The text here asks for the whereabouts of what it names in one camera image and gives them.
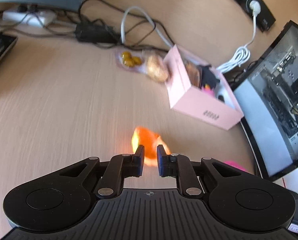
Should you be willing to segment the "orange toy piece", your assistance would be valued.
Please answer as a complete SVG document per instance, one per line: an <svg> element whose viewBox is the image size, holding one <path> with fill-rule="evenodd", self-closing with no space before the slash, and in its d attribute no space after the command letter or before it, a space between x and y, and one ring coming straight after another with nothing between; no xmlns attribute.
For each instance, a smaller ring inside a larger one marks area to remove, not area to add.
<svg viewBox="0 0 298 240"><path fill-rule="evenodd" d="M166 154L170 154L170 149L167 144L162 140L161 136L148 128L138 126L134 129L131 139L132 150L135 153L138 146L142 145L145 149L146 166L157 167L157 147L163 145Z"/></svg>

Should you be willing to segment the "pink toy net scoop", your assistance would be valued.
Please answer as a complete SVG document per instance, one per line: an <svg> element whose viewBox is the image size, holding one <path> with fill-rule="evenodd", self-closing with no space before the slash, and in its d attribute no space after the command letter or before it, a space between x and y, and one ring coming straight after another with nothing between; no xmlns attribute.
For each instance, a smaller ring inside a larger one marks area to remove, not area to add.
<svg viewBox="0 0 298 240"><path fill-rule="evenodd" d="M224 163L226 165L230 165L231 167L237 168L241 171L248 172L244 167L242 167L241 165L239 165L238 163L236 163L234 161L225 161Z"/></svg>

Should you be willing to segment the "black plush toy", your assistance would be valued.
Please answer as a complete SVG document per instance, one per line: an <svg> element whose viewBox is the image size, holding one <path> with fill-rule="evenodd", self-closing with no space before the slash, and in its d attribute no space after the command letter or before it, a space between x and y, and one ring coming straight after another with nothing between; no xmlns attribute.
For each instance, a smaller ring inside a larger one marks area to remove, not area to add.
<svg viewBox="0 0 298 240"><path fill-rule="evenodd" d="M213 90L220 83L220 79L211 71L211 66L200 66L201 67L201 85L200 88L209 88Z"/></svg>

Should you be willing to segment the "packaged bread with barcode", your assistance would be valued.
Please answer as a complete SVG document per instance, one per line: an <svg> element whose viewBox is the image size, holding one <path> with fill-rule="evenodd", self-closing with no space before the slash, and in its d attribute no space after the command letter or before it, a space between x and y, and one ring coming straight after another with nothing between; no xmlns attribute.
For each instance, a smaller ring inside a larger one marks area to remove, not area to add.
<svg viewBox="0 0 298 240"><path fill-rule="evenodd" d="M191 84L197 88L201 88L202 67L188 60L184 61L184 65Z"/></svg>

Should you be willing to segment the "packaged round yellow bun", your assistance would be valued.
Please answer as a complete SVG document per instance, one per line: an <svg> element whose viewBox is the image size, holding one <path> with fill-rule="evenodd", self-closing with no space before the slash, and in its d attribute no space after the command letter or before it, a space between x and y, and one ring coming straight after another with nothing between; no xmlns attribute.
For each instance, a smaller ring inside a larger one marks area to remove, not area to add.
<svg viewBox="0 0 298 240"><path fill-rule="evenodd" d="M163 63L161 56L150 55L146 61L146 74L157 82L165 82L169 78L169 70Z"/></svg>

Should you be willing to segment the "packaged brown balls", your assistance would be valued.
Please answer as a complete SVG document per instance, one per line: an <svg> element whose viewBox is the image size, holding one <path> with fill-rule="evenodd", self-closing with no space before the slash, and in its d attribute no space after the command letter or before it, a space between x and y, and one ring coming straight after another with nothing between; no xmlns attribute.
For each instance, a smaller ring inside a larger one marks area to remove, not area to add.
<svg viewBox="0 0 298 240"><path fill-rule="evenodd" d="M128 72L146 74L146 55L141 52L134 52L127 49L115 51L116 65Z"/></svg>

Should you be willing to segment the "white battery charger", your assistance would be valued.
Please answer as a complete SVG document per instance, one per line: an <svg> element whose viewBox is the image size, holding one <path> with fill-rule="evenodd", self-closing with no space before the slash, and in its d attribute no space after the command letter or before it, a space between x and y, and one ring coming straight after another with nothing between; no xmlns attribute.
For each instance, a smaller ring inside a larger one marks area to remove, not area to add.
<svg viewBox="0 0 298 240"><path fill-rule="evenodd" d="M218 85L215 90L215 96L228 107L236 109L236 99L229 87L225 87L225 85Z"/></svg>

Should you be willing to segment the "pink cardboard box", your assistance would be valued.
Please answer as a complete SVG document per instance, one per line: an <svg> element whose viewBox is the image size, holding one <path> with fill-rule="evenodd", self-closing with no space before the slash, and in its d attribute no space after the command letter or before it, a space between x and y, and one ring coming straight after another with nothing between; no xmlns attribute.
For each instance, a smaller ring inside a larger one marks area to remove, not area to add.
<svg viewBox="0 0 298 240"><path fill-rule="evenodd" d="M225 130L238 124L244 114L237 100L236 109L232 109L216 96L209 96L201 88L193 86L186 72L184 60L202 66L209 64L180 46L175 45L169 50L164 58L164 64L170 72L170 77L166 81L170 108ZM220 79L218 85L230 88L222 73L214 67L211 67L211 71Z"/></svg>

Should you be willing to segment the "glass side computer case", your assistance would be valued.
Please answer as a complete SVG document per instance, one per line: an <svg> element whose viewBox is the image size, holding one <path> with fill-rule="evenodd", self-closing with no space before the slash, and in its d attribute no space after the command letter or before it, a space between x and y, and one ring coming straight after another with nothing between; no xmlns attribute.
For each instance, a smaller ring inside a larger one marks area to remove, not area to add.
<svg viewBox="0 0 298 240"><path fill-rule="evenodd" d="M298 168L298 24L289 21L232 90L260 177Z"/></svg>

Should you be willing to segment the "black power adapter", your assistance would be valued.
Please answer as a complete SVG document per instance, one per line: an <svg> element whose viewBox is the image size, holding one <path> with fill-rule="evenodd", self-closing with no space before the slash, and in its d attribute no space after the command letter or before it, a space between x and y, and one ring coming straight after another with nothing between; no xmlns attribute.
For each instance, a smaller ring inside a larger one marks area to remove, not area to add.
<svg viewBox="0 0 298 240"><path fill-rule="evenodd" d="M117 44L120 35L108 25L78 24L75 37L79 42Z"/></svg>

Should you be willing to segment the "white power strip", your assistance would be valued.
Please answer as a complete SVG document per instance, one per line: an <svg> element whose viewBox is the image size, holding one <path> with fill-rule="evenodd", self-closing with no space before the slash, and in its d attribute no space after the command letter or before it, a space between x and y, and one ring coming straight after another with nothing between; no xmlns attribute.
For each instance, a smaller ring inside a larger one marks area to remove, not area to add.
<svg viewBox="0 0 298 240"><path fill-rule="evenodd" d="M40 10L38 12L19 12L17 8L6 10L2 15L2 20L11 23L31 25L33 27L47 26L56 20L56 13L51 10Z"/></svg>

